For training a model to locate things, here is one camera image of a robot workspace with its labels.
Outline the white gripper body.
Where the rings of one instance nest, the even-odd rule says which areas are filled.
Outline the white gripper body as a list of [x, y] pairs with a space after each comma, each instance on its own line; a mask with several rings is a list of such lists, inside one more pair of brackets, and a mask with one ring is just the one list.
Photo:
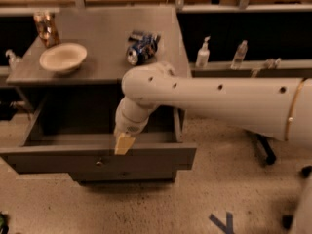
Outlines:
[[121, 99], [115, 113], [114, 135], [140, 134], [149, 121], [149, 116], [158, 109], [154, 104], [138, 104], [128, 97]]

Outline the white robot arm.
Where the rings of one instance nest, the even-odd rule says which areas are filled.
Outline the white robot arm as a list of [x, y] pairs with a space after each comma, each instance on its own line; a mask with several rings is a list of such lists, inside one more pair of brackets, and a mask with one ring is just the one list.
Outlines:
[[115, 116], [115, 153], [124, 155], [159, 106], [312, 148], [312, 81], [309, 78], [179, 77], [167, 62], [128, 70]]

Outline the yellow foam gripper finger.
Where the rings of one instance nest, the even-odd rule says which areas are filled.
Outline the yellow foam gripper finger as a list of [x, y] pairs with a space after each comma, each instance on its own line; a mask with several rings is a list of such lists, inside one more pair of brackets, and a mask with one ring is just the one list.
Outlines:
[[125, 155], [129, 149], [134, 145], [135, 138], [126, 133], [120, 133], [116, 138], [116, 145], [114, 153], [116, 155]]

